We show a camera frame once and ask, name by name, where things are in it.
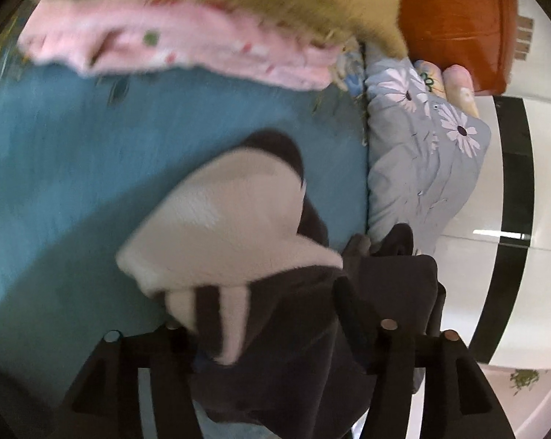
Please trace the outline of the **dark navy white jacket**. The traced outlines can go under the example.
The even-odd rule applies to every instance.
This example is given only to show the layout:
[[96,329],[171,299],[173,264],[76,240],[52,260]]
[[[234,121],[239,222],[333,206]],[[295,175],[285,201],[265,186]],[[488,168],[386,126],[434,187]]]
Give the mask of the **dark navy white jacket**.
[[298,147],[277,131],[253,133],[182,180],[116,261],[197,339],[190,387],[207,416],[281,438],[339,438],[368,409],[375,381],[338,323],[338,278],[419,333],[437,329],[445,298],[408,226],[377,253],[363,238],[334,251]]

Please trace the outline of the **red wooden headboard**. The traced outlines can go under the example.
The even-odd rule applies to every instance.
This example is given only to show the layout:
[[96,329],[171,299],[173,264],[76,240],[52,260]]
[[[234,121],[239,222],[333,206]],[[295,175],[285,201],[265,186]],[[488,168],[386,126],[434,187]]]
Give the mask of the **red wooden headboard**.
[[518,0],[401,0],[400,26],[411,60],[470,72],[480,95],[507,89],[513,65]]

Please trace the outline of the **grey daisy print quilt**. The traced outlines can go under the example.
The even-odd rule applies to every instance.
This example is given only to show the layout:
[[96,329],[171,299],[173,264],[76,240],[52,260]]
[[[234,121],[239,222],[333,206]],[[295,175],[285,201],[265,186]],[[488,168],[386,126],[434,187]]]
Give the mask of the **grey daisy print quilt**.
[[491,130],[431,94],[408,59],[365,50],[368,98],[368,234],[380,242],[398,223],[431,254],[474,191]]

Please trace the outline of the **pink floral pillow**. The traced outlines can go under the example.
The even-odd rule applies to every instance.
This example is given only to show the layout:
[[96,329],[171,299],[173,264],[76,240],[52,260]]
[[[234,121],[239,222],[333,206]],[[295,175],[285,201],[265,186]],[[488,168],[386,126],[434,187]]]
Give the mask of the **pink floral pillow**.
[[467,115],[479,117],[473,79],[466,67],[453,64],[441,70],[436,64],[418,60],[415,69],[430,93],[447,100]]

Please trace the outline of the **pink folded garment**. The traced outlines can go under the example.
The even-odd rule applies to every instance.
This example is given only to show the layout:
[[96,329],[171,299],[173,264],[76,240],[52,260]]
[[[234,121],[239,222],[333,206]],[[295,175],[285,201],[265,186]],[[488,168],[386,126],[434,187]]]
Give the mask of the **pink folded garment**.
[[297,91],[330,85],[342,53],[252,13],[192,0],[40,0],[18,47],[35,64],[83,76],[203,67]]

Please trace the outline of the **teal floral blanket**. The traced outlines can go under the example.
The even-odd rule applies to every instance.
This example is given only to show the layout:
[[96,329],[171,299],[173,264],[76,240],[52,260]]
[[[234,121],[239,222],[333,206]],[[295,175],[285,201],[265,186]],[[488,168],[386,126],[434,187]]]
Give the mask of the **teal floral blanket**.
[[366,227],[364,115],[336,86],[295,92],[206,70],[82,78],[0,63],[0,372],[56,406],[101,336],[160,311],[117,268],[132,230],[254,131],[293,138],[333,246]]

